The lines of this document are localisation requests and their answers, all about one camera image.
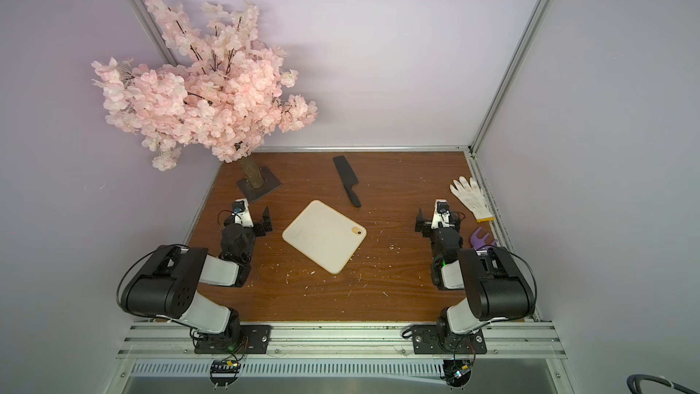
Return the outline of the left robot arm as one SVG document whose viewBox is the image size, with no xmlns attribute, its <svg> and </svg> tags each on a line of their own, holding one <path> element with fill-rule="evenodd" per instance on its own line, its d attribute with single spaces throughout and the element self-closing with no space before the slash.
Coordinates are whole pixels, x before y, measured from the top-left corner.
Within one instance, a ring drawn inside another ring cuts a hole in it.
<svg viewBox="0 0 700 394">
<path fill-rule="evenodd" d="M 242 287 L 251 271 L 258 238 L 273 231 L 268 209 L 253 220 L 246 200 L 232 205 L 222 228 L 221 252 L 203 247 L 166 244 L 136 262 L 131 278 L 122 277 L 116 290 L 120 309 L 135 317 L 160 318 L 191 330 L 195 346 L 204 350 L 232 349 L 242 340 L 238 312 L 204 297 L 201 284 Z"/>
</svg>

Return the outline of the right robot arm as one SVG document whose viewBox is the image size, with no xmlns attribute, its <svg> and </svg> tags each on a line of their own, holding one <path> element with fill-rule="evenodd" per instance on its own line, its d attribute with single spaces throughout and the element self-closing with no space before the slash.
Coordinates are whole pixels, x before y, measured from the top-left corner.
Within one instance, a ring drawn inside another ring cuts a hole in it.
<svg viewBox="0 0 700 394">
<path fill-rule="evenodd" d="M 416 218 L 415 231 L 429 240 L 431 281 L 442 291 L 465 292 L 459 303 L 441 311 L 437 337 L 444 343 L 475 335 L 493 322 L 524 319 L 534 314 L 535 281 L 527 280 L 508 249 L 482 238 L 469 248 L 459 230 L 461 218 L 446 202 L 436 202 L 433 216 Z"/>
</svg>

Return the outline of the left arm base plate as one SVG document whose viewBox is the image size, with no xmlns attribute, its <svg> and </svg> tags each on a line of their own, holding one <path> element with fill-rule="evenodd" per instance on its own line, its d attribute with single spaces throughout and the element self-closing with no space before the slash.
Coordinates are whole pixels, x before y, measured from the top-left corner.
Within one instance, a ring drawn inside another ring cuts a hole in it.
<svg viewBox="0 0 700 394">
<path fill-rule="evenodd" d="M 191 340 L 197 355 L 264 355 L 272 329 L 270 325 L 236 325 L 219 334 L 196 331 L 191 335 Z"/>
</svg>

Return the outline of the cream cutting board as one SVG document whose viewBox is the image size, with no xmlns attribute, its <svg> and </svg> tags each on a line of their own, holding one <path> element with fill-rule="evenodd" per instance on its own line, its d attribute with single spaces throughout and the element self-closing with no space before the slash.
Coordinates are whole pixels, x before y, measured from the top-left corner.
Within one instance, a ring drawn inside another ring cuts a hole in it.
<svg viewBox="0 0 700 394">
<path fill-rule="evenodd" d="M 284 229 L 282 238 L 326 272 L 338 275 L 367 235 L 362 225 L 313 200 Z"/>
</svg>

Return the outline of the black kitchen knife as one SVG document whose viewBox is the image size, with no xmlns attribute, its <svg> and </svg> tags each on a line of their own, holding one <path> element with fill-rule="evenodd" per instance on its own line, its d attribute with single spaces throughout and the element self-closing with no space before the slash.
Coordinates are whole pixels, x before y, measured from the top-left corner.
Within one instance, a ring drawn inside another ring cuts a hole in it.
<svg viewBox="0 0 700 394">
<path fill-rule="evenodd" d="M 358 184 L 358 179 L 350 163 L 345 156 L 335 156 L 333 158 L 333 162 L 337 168 L 337 172 L 350 202 L 353 204 L 353 206 L 355 206 L 355 208 L 360 208 L 361 202 L 353 191 L 353 187 Z"/>
</svg>

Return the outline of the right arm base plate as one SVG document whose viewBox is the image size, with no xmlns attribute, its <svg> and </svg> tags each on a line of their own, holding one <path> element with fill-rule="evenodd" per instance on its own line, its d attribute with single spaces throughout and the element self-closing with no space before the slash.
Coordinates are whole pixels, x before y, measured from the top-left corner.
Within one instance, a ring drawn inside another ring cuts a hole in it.
<svg viewBox="0 0 700 394">
<path fill-rule="evenodd" d="M 411 340 L 417 355 L 485 355 L 488 352 L 481 330 L 468 335 L 455 334 L 438 325 L 415 324 L 406 328 L 402 337 Z"/>
</svg>

